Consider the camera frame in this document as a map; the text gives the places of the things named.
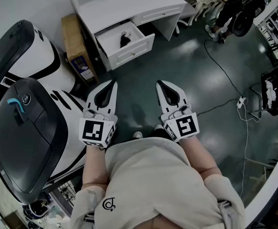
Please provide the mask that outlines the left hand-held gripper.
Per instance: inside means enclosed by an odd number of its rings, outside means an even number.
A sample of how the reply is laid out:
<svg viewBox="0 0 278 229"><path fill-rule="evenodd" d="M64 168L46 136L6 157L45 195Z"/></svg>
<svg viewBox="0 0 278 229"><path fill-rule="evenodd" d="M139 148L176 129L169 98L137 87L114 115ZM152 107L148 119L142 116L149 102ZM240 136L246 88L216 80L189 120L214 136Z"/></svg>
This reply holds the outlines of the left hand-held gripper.
<svg viewBox="0 0 278 229"><path fill-rule="evenodd" d="M79 120L79 140L87 146L106 149L116 130L116 109L118 84L116 81L106 81L89 94L83 117Z"/></svg>

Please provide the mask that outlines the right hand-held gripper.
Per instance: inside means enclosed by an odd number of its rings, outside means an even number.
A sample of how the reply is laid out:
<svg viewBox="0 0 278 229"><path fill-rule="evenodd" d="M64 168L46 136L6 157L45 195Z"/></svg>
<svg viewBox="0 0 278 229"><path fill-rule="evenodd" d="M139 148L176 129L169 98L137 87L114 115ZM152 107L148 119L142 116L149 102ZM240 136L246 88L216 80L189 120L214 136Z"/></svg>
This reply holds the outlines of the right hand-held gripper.
<svg viewBox="0 0 278 229"><path fill-rule="evenodd" d="M157 80L156 91L163 113L160 120L171 139L179 142L199 134L197 115L192 112L183 89L171 82Z"/></svg>

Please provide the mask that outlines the white desk drawer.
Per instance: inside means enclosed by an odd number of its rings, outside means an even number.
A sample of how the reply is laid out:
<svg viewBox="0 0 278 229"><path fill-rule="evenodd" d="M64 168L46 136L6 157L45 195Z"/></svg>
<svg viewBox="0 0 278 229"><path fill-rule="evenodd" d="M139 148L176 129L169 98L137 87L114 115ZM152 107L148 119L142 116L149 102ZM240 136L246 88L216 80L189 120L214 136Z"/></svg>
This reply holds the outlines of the white desk drawer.
<svg viewBox="0 0 278 229"><path fill-rule="evenodd" d="M142 25L167 16L179 14L180 12L181 12L181 6L171 6L171 7L151 10L143 13L138 17L138 25Z"/></svg>
<svg viewBox="0 0 278 229"><path fill-rule="evenodd" d="M123 31L131 32L131 42L120 48L120 38ZM107 71L111 71L151 51L155 34L146 36L135 24L127 21L96 33L95 38L104 65Z"/></svg>

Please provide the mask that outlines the black cloth item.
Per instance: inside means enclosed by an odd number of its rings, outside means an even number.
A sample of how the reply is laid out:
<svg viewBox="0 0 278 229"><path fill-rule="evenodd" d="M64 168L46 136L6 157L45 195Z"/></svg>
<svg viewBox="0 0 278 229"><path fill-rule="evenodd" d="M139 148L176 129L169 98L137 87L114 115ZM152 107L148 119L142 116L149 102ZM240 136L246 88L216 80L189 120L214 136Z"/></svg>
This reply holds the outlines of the black cloth item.
<svg viewBox="0 0 278 229"><path fill-rule="evenodd" d="M120 38L120 48L127 46L131 42L131 32L123 31Z"/></svg>

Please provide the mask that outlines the person's left forearm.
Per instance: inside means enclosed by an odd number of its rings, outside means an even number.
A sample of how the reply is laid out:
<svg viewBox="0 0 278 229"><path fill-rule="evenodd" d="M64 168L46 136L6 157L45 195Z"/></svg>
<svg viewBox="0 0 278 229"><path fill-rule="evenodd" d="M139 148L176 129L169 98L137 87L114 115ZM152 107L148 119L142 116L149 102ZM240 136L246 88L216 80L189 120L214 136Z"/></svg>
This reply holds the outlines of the person's left forearm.
<svg viewBox="0 0 278 229"><path fill-rule="evenodd" d="M86 146L82 189L96 186L106 191L108 182L109 178L105 163L105 151L95 146Z"/></svg>

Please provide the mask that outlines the person's right forearm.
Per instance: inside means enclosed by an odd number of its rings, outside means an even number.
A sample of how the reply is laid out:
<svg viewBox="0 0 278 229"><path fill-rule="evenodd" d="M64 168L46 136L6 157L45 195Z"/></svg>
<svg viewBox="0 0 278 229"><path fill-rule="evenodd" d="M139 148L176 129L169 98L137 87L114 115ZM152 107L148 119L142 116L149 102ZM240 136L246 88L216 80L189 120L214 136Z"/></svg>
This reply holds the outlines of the person's right forearm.
<svg viewBox="0 0 278 229"><path fill-rule="evenodd" d="M201 181L210 177L222 177L214 158L208 150L201 144L197 136L181 140L179 142L192 169L197 173Z"/></svg>

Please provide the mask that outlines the white closed desk drawer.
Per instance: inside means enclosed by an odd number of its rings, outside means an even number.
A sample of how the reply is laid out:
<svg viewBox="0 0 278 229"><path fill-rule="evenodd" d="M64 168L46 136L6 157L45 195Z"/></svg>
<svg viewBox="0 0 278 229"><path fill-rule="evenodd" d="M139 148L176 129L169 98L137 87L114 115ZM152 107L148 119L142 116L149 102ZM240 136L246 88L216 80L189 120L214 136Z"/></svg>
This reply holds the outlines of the white closed desk drawer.
<svg viewBox="0 0 278 229"><path fill-rule="evenodd" d="M138 17L138 25L142 25L167 16L179 14L180 12L181 12L181 6L171 6L171 7L151 10L143 13Z"/></svg>

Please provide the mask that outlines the white desk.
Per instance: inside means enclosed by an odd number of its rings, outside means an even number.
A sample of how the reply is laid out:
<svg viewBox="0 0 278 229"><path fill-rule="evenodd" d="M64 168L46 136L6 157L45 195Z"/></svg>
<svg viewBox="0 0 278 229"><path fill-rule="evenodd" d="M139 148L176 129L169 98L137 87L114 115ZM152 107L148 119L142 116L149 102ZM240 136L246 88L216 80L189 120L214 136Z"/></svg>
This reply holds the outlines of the white desk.
<svg viewBox="0 0 278 229"><path fill-rule="evenodd" d="M138 28L138 17L145 12L181 6L179 14L167 16L151 21L159 32L169 41L175 30L177 21L185 8L185 0L71 0L73 6L84 23L87 31L91 34L97 50L96 33L109 28L115 24L131 21Z"/></svg>

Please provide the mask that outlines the person's black trousers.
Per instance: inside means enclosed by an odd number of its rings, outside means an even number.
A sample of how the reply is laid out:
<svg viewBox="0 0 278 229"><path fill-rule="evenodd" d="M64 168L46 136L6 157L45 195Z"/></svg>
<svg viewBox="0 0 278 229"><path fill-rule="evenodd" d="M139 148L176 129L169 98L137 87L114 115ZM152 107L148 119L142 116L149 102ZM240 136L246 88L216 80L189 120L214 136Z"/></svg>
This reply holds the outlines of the person's black trousers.
<svg viewBox="0 0 278 229"><path fill-rule="evenodd" d="M149 135L149 137L159 137L172 141L171 136L163 128L154 129L152 133Z"/></svg>

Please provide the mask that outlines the brown cardboard box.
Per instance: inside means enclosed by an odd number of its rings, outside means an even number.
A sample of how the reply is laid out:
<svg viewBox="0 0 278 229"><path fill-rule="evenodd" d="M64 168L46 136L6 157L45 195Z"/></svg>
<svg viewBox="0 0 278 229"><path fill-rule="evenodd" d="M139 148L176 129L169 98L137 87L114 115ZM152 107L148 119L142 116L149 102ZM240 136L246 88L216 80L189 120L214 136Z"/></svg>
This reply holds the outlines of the brown cardboard box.
<svg viewBox="0 0 278 229"><path fill-rule="evenodd" d="M61 19L61 26L69 64L85 84L92 80L98 83L98 76L85 47L78 16L73 13L63 17Z"/></svg>

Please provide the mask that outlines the large white and black machine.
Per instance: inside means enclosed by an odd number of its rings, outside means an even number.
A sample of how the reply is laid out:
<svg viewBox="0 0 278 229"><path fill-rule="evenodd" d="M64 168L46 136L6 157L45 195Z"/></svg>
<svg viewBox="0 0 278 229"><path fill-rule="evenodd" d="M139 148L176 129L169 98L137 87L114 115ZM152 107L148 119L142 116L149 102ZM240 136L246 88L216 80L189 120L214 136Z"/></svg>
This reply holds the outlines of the large white and black machine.
<svg viewBox="0 0 278 229"><path fill-rule="evenodd" d="M63 54L34 24L21 20L0 38L0 101L10 86L27 77L67 92L76 85Z"/></svg>
<svg viewBox="0 0 278 229"><path fill-rule="evenodd" d="M84 165L79 140L85 102L32 78L16 81L0 101L0 178L31 204Z"/></svg>

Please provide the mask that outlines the person's beige shirt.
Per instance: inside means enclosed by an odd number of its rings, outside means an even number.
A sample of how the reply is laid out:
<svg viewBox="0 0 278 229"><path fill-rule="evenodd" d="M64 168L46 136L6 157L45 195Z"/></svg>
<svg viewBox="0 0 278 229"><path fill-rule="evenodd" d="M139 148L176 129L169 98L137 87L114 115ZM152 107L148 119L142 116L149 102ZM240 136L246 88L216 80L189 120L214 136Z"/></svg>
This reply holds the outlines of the person's beige shirt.
<svg viewBox="0 0 278 229"><path fill-rule="evenodd" d="M179 143L148 137L105 151L109 178L76 194L70 229L245 229L230 180L199 180Z"/></svg>

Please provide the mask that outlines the white cloth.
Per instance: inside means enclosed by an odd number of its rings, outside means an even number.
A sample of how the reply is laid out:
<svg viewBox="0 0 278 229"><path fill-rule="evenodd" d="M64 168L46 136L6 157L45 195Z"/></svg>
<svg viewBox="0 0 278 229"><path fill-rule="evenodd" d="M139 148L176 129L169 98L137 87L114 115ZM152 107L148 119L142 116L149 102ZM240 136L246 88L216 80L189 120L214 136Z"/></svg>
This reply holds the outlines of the white cloth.
<svg viewBox="0 0 278 229"><path fill-rule="evenodd" d="M273 84L272 82L265 80L266 83L266 95L267 95L267 106L268 108L272 108L272 102L274 102L276 100L276 92L273 88Z"/></svg>

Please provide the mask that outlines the black round fan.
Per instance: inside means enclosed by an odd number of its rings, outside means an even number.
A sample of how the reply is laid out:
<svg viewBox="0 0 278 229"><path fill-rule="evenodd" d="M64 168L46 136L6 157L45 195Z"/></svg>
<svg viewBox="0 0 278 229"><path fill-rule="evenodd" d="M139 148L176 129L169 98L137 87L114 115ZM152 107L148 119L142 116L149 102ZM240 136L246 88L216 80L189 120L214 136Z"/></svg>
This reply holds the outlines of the black round fan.
<svg viewBox="0 0 278 229"><path fill-rule="evenodd" d="M232 32L237 37L242 37L248 33L254 18L247 12L241 11L237 14L233 26Z"/></svg>

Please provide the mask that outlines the white board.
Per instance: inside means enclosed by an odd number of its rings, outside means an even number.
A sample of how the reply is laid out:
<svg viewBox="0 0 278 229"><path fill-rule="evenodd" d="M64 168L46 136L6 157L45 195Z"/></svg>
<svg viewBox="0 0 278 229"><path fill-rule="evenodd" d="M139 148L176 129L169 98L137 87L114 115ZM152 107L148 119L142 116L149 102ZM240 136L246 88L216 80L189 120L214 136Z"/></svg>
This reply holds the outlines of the white board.
<svg viewBox="0 0 278 229"><path fill-rule="evenodd" d="M278 161L276 162L274 167L270 165L268 165L268 167L273 168L270 176L268 177L260 191L245 208L245 229L249 229L249 227L255 222L255 219L258 218L259 214L270 202L270 200L278 190Z"/></svg>

